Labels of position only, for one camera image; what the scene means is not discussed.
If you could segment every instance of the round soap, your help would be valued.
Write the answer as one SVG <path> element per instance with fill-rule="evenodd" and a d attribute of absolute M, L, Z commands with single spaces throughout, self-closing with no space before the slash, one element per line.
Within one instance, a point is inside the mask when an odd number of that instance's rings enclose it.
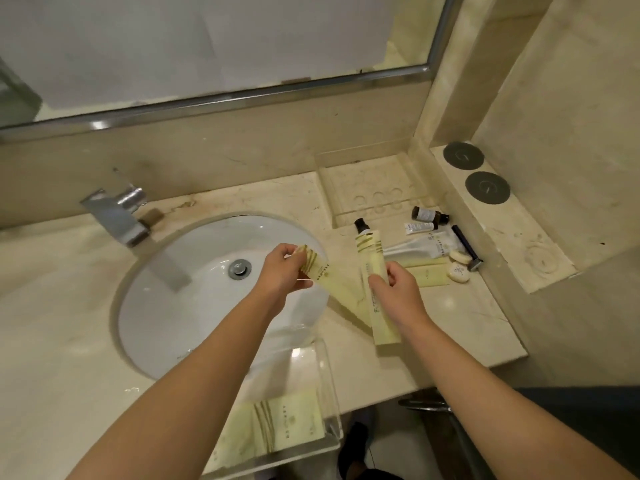
<path fill-rule="evenodd" d="M 471 277 L 467 267 L 460 264 L 459 262 L 451 263 L 451 266 L 449 266 L 447 270 L 447 276 L 457 283 L 466 283 Z"/>
<path fill-rule="evenodd" d="M 453 250 L 452 252 L 450 252 L 449 257 L 453 259 L 453 261 L 458 261 L 459 263 L 462 263 L 465 266 L 471 262 L 471 256 L 456 250 Z"/>

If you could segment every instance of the floor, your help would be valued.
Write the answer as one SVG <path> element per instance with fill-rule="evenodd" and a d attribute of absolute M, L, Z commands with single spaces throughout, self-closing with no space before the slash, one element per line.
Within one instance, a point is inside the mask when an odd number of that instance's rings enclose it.
<path fill-rule="evenodd" d="M 376 405 L 378 425 L 365 462 L 404 480 L 442 480 L 418 413 L 393 399 Z M 342 418 L 347 428 L 349 415 Z M 338 451 L 298 460 L 279 471 L 282 480 L 335 480 Z"/>

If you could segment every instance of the clear acrylic box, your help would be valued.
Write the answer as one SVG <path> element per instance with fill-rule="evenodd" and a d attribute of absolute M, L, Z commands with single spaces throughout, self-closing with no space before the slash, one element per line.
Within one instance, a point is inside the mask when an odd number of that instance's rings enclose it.
<path fill-rule="evenodd" d="M 303 342 L 304 346 L 287 346 L 287 344 L 301 343 L 300 337 L 302 336 L 308 337 Z M 309 438 L 313 437 L 315 439 L 307 440 L 307 437 L 305 437 L 307 442 L 279 451 L 260 452 L 259 447 L 252 446 L 252 448 L 256 448 L 255 451 L 248 454 L 236 454 L 238 452 L 235 450 L 239 449 L 236 445 L 241 443 L 238 440 L 239 437 L 253 437 L 255 439 L 259 436 L 258 431 L 262 432 L 262 429 L 255 427 L 256 414 L 253 409 L 261 411 L 258 404 L 272 405 L 271 409 L 274 409 L 274 411 L 269 409 L 269 418 L 273 414 L 271 424 L 281 425 L 279 431 L 282 436 L 284 434 L 282 428 L 284 427 L 281 421 L 284 420 L 284 424 L 286 424 L 286 421 L 295 419 L 291 412 L 287 418 L 286 411 L 282 411 L 285 408 L 286 398 L 300 396 L 309 398 L 312 395 L 311 391 L 316 392 L 317 407 L 319 408 L 319 414 L 318 409 L 314 409 L 317 428 L 315 428 L 313 436 L 309 436 Z M 235 411 L 242 411 L 243 417 L 240 417 L 240 412 Z M 253 427 L 251 427 L 251 421 L 249 421 L 245 413 L 253 414 Z M 302 425 L 303 423 L 300 422 L 298 428 L 306 431 L 306 426 L 303 427 Z M 320 428 L 324 430 L 324 436 L 321 438 L 319 438 L 321 435 Z M 285 429 L 287 430 L 286 438 L 289 438 L 289 429 Z M 216 456 L 217 450 L 222 449 L 220 443 L 223 440 L 223 436 L 233 438 L 232 440 L 225 440 L 228 445 L 225 456 L 226 461 L 220 460 L 221 455 Z M 240 388 L 232 413 L 229 415 L 225 425 L 225 430 L 222 432 L 214 454 L 207 463 L 202 478 L 214 480 L 244 476 L 265 468 L 299 460 L 300 458 L 336 450 L 340 447 L 341 439 L 340 410 L 324 341 L 313 336 L 309 337 L 309 329 L 306 327 L 297 327 L 272 333 L 263 340 L 256 361 L 254 361 Z M 283 441 L 285 443 L 281 442 L 281 445 L 286 444 L 288 440 L 283 437 Z M 245 441 L 243 444 L 245 445 L 243 448 L 246 449 L 247 442 Z M 256 456 L 245 459 L 235 465 L 229 465 L 229 462 L 235 463 L 235 460 L 243 458 L 243 455 L 252 456 L 254 452 Z"/>

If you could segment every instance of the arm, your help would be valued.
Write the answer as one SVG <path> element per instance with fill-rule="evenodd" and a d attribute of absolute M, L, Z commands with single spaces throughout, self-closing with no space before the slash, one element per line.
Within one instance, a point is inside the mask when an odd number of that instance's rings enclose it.
<path fill-rule="evenodd" d="M 494 376 L 429 318 L 415 278 L 387 263 L 369 285 L 499 480 L 632 480 L 626 469 Z"/>
<path fill-rule="evenodd" d="M 307 256 L 280 244 L 253 290 L 190 355 L 151 386 L 84 455 L 68 480 L 197 479 L 288 293 L 312 285 Z"/>

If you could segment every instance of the person's left hand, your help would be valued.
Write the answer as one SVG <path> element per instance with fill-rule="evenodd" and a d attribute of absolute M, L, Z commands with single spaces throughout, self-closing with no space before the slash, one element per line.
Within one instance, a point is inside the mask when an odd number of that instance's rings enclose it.
<path fill-rule="evenodd" d="M 264 265 L 253 287 L 253 292 L 267 299 L 269 316 L 273 319 L 284 308 L 287 295 L 293 291 L 311 288 L 314 282 L 300 267 L 307 262 L 307 253 L 293 254 L 295 244 L 278 244 L 264 259 Z"/>

